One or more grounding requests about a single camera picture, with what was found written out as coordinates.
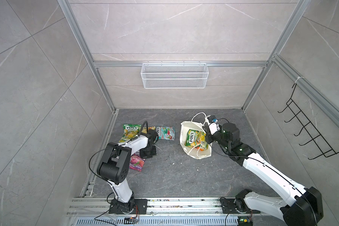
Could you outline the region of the white floral paper bag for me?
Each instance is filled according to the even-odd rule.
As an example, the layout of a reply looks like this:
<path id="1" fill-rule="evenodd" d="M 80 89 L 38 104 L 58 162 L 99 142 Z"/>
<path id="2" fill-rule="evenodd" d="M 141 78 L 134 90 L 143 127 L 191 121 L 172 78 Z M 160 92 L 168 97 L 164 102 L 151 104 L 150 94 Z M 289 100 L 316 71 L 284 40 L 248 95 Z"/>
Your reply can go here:
<path id="1" fill-rule="evenodd" d="M 204 123 L 194 122 L 195 117 L 203 115 L 204 123 L 208 122 L 203 112 L 196 114 L 191 121 L 183 121 L 180 130 L 180 145 L 184 152 L 197 160 L 212 156 L 212 147 L 205 141 Z"/>

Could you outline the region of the purple snack packet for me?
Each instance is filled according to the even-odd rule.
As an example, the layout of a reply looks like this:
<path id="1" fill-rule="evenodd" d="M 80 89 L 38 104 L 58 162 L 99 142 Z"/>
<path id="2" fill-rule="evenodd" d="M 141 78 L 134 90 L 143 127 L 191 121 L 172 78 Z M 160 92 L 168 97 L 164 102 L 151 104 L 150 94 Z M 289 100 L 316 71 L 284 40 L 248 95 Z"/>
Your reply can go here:
<path id="1" fill-rule="evenodd" d="M 142 171 L 145 159 L 140 157 L 139 152 L 131 156 L 129 168 L 132 170 Z"/>

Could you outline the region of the yellow snack bag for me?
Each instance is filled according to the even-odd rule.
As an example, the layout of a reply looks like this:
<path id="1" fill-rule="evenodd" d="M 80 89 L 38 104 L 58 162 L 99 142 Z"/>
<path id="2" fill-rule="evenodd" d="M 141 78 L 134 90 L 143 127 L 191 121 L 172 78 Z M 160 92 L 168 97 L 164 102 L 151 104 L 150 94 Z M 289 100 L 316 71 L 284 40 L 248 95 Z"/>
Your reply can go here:
<path id="1" fill-rule="evenodd" d="M 155 127 L 155 126 L 148 127 L 148 128 L 147 128 L 147 127 L 144 127 L 143 130 L 142 130 L 142 132 L 143 132 L 143 133 L 147 133 L 148 130 L 154 130 L 154 131 L 156 131 L 156 127 Z"/>

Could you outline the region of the teal snack packet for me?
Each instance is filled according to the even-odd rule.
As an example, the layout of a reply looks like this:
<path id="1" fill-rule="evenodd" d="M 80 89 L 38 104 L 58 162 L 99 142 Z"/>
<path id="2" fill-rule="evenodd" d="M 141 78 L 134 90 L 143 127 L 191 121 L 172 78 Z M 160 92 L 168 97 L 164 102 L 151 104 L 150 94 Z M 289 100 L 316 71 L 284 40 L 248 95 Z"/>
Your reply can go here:
<path id="1" fill-rule="evenodd" d="M 159 139 L 175 140 L 175 128 L 173 126 L 156 127 L 156 132 L 159 136 Z"/>

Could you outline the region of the green Fox's candy bag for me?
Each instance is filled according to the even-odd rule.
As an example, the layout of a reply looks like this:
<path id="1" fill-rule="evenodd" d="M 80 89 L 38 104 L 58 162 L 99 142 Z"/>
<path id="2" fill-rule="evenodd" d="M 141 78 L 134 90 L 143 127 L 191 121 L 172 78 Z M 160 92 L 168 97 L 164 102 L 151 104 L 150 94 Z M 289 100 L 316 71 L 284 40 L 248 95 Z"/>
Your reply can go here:
<path id="1" fill-rule="evenodd" d="M 203 151 L 208 148 L 208 144 L 205 141 L 205 136 L 206 133 L 203 131 L 188 130 L 185 146 Z"/>
<path id="2" fill-rule="evenodd" d="M 123 135 L 119 142 L 123 143 L 129 141 L 139 133 L 140 128 L 140 124 L 124 124 Z"/>

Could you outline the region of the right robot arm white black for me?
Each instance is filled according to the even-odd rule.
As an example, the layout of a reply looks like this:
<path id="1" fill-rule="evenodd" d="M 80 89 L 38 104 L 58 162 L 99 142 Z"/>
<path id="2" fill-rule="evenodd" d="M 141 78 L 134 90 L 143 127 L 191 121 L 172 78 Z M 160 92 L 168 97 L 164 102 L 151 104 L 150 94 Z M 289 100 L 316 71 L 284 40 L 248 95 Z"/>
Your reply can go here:
<path id="1" fill-rule="evenodd" d="M 209 115 L 202 128 L 208 144 L 217 143 L 227 157 L 251 171 L 279 195 L 279 198 L 272 198 L 245 189 L 234 200 L 238 213 L 263 212 L 283 220 L 288 226 L 316 226 L 324 217 L 321 193 L 290 179 L 241 142 L 240 131 L 234 123 L 220 125 L 215 116 Z"/>

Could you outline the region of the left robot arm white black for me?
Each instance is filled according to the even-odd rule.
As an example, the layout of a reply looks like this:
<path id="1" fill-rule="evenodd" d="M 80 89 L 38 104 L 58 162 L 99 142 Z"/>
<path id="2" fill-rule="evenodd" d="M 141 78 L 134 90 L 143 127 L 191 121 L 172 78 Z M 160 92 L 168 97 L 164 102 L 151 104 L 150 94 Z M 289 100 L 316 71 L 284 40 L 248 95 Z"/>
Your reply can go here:
<path id="1" fill-rule="evenodd" d="M 130 169 L 131 157 L 139 152 L 140 158 L 147 159 L 156 156 L 155 143 L 159 135 L 155 130 L 150 130 L 148 122 L 145 121 L 133 138 L 122 143 L 110 142 L 106 148 L 98 153 L 103 155 L 98 163 L 97 169 L 89 170 L 98 178 L 108 183 L 114 192 L 115 200 L 111 206 L 117 206 L 121 212 L 129 214 L 136 211 L 134 193 L 127 182 Z"/>

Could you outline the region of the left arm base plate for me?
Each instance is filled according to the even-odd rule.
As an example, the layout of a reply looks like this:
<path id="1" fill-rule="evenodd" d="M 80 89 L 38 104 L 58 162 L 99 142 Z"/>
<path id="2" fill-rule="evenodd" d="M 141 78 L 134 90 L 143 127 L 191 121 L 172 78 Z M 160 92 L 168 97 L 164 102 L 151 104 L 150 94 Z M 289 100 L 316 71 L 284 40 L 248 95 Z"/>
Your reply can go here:
<path id="1" fill-rule="evenodd" d="M 113 199 L 110 204 L 110 214 L 146 214 L 147 199 L 132 199 L 128 203 L 124 203 Z"/>

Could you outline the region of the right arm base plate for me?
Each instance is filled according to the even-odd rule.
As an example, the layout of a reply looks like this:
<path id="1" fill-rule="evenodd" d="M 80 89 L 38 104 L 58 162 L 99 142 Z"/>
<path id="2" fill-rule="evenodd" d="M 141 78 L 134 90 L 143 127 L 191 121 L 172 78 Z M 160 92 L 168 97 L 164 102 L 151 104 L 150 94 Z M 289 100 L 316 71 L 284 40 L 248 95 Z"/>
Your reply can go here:
<path id="1" fill-rule="evenodd" d="M 219 199 L 223 213 L 225 214 L 260 214 L 260 211 L 250 210 L 243 201 L 235 198 L 221 197 Z"/>

